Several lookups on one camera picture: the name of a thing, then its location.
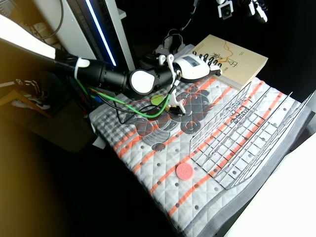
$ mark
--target quilted mat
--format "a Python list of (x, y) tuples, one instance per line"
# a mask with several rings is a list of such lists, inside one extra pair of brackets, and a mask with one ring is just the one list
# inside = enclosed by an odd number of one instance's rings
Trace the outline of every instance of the quilted mat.
[[(216, 78), (181, 83), (177, 90), (185, 100), (182, 117), (121, 113), (128, 121), (120, 124), (116, 111), (102, 105), (90, 120), (178, 232), (196, 237), (269, 160), (301, 104), (257, 78), (240, 92)], [(150, 98), (120, 99), (137, 109), (150, 104)], [(176, 174), (181, 163), (194, 169), (187, 181)]]

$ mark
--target robotic arm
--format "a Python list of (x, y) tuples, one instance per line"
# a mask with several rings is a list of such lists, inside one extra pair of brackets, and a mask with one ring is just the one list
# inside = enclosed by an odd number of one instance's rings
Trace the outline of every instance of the robotic arm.
[[(188, 83), (207, 75), (220, 76), (222, 73), (220, 67), (208, 61), (207, 57), (194, 54), (184, 55), (176, 60), (173, 55), (167, 57), (161, 55), (160, 66), (151, 70), (118, 72), (101, 60), (83, 59), (55, 49), (2, 15), (0, 15), (0, 40), (39, 57), (50, 59), (52, 65), (58, 66), (65, 74), (87, 85), (123, 93), (135, 100), (167, 86), (172, 88), (179, 83), (176, 80), (177, 75), (182, 77), (181, 81)], [(185, 113), (182, 103), (177, 102), (175, 98), (175, 90), (172, 92), (169, 105), (179, 106)]]

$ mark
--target checkered pattern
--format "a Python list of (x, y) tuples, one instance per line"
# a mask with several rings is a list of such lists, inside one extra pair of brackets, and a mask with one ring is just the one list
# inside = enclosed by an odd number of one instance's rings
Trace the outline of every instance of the checkered pattern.
[[(249, 89), (249, 93), (253, 91), (259, 83), (260, 81), (258, 79), (254, 79)], [(183, 87), (179, 90), (179, 93), (190, 87), (188, 84), (182, 83), (181, 85)], [(251, 103), (255, 103), (268, 88), (269, 86), (264, 83), (251, 98)], [(211, 87), (207, 89), (209, 92), (209, 95), (207, 96), (209, 103), (213, 103), (226, 89), (227, 85), (220, 81), (215, 81)], [(236, 90), (231, 89), (229, 93), (212, 107), (205, 118), (200, 121), (201, 128), (220, 112), (237, 93)], [(279, 92), (276, 89), (272, 88), (267, 94), (267, 97), (257, 108), (256, 113), (260, 115), (264, 114), (268, 110), (269, 105), (273, 103), (278, 93)], [(289, 99), (286, 104), (282, 105), (284, 110), (278, 110), (276, 114), (269, 118), (269, 122), (279, 125), (287, 115), (287, 111), (293, 106), (294, 102), (293, 99)], [(140, 109), (145, 105), (147, 105), (147, 103), (139, 103), (135, 106)], [(134, 125), (121, 125), (118, 123), (115, 110), (109, 109), (106, 106), (98, 108), (97, 111), (90, 115), (90, 119), (97, 132), (106, 138), (111, 146), (114, 146), (135, 129)], [(162, 151), (156, 152), (150, 157), (148, 157), (148, 155), (152, 154), (152, 147), (148, 146), (143, 141), (135, 142), (133, 146), (123, 154), (122, 160), (125, 165), (135, 173), (139, 182), (145, 189), (150, 191), (156, 185), (157, 188), (152, 191), (152, 197), (163, 212), (168, 214), (173, 207), (177, 207), (175, 212), (172, 213), (170, 221), (177, 227), (178, 231), (184, 233), (188, 237), (196, 237), (212, 217), (214, 217), (214, 215), (227, 203), (233, 200), (234, 197), (240, 194), (252, 179), (250, 178), (246, 182), (229, 190), (225, 190), (212, 177), (209, 177), (205, 182), (197, 186), (197, 183), (199, 183), (207, 173), (197, 165), (192, 158), (187, 160), (187, 163), (194, 168), (194, 176), (192, 179), (182, 181), (177, 177), (176, 173), (172, 171), (169, 172), (168, 176), (163, 181), (160, 181), (160, 178), (165, 175), (166, 172), (172, 169), (179, 161), (183, 160), (189, 154), (190, 140), (194, 134), (183, 133), (178, 136), (180, 131), (180, 125), (170, 131), (170, 137), (174, 138), (174, 141), (166, 144)], [(133, 136), (123, 142), (122, 146), (125, 146), (132, 138)], [(187, 195), (192, 187), (196, 187), (196, 189), (194, 192)], [(178, 202), (182, 197), (186, 197), (186, 199), (179, 204)]]

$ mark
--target red disc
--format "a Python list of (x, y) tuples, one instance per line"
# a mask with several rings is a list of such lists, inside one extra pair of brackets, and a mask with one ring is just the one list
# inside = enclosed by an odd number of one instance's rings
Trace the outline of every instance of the red disc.
[(188, 180), (193, 176), (193, 169), (188, 163), (179, 164), (176, 168), (176, 174), (179, 179)]

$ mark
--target wooden chair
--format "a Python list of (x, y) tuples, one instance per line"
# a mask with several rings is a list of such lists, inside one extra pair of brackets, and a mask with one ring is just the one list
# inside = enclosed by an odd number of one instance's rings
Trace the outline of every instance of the wooden chair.
[(42, 110), (41, 108), (39, 108), (36, 104), (34, 104), (32, 101), (30, 101), (29, 99), (27, 99), (21, 91), (17, 90), (17, 89), (12, 89), (8, 94), (6, 94), (5, 96), (3, 96), (2, 98), (0, 98), (0, 106), (11, 102), (12, 100), (20, 100), (23, 103), (27, 104), (28, 106), (30, 106), (31, 108), (33, 108), (34, 110), (36, 110), (37, 112), (41, 113), (42, 115), (44, 115), (47, 118), (52, 118), (52, 116), (50, 114), (48, 114), (47, 112), (45, 112), (44, 110)]

